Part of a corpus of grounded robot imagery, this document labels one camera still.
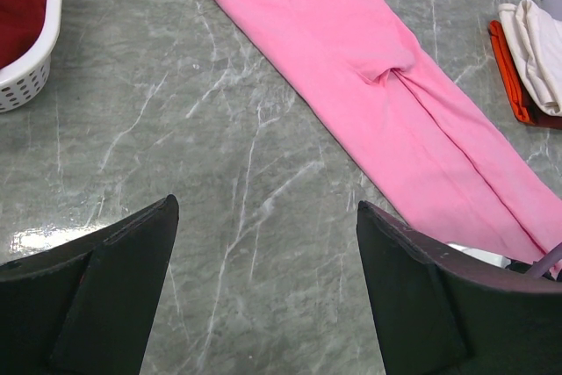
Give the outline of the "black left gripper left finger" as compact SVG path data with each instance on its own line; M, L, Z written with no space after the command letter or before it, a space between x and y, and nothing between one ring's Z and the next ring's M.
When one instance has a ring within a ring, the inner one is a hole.
M169 195L1 266L3 374L137 374L177 235Z

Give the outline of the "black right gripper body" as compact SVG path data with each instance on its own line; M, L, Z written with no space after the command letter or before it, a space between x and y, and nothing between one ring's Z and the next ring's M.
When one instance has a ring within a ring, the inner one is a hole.
M541 276L538 275L538 272L536 270L533 269L533 265L530 265L528 263L524 263L521 261L516 261L516 260L512 260L506 267L506 270L510 270L519 274L526 274L530 277L533 278L544 278L550 281L556 281L556 282L560 282L561 281L561 276L558 275L556 277L554 277L551 273L550 270L547 270L546 272L544 272Z

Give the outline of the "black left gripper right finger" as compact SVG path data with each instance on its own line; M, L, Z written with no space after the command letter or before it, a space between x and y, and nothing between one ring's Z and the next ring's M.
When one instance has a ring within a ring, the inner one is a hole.
M357 241L387 373L560 373L561 281L481 262L366 201ZM541 276L560 259L531 265Z

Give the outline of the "pink t-shirt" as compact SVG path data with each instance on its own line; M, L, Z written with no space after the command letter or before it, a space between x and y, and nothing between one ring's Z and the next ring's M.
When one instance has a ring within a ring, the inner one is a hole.
M412 228L532 263L561 201L385 0L215 0Z

